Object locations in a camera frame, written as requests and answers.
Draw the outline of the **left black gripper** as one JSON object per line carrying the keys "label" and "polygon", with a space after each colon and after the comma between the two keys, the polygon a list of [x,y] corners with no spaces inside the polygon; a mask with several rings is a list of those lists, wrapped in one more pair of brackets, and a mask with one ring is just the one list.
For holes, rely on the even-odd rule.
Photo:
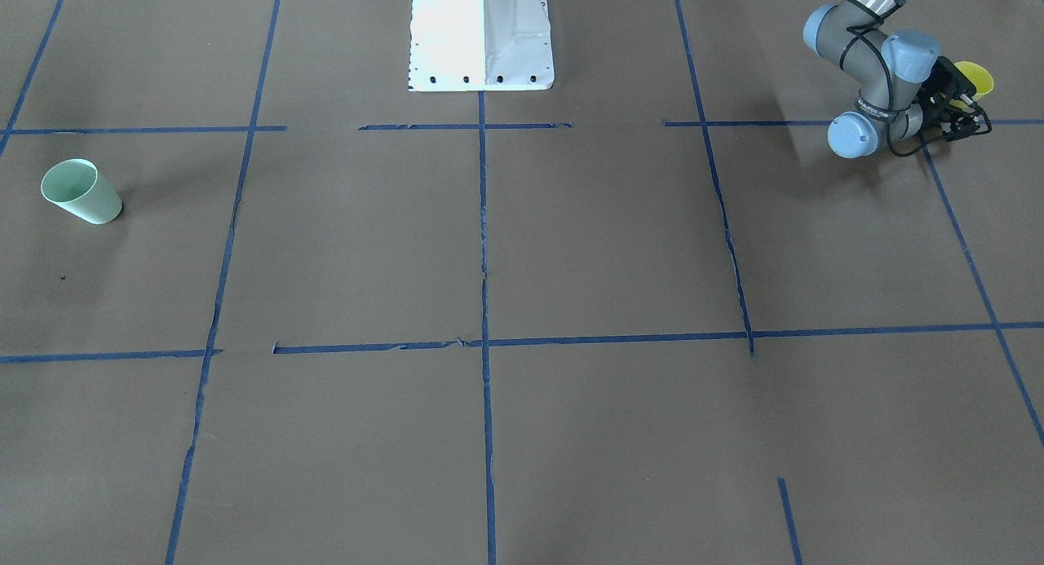
{"label": "left black gripper", "polygon": [[918,90],[918,107],[922,111],[918,133],[926,140],[965,140],[992,133],[993,123],[984,109],[956,109],[951,104],[974,102],[977,92],[975,83],[959,68],[949,71],[946,94],[931,88]]}

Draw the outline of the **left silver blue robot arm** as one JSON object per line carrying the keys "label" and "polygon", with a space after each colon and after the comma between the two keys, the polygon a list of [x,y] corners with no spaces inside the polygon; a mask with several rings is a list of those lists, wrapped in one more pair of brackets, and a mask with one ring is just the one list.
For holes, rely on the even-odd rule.
{"label": "left silver blue robot arm", "polygon": [[917,30],[884,33],[883,26],[910,0],[843,0],[813,11],[803,40],[821,58],[858,83],[852,109],[827,130],[828,145],[843,159],[861,159],[938,130],[950,143],[993,130],[980,98],[991,83],[976,83],[973,64],[942,55],[932,36]]}

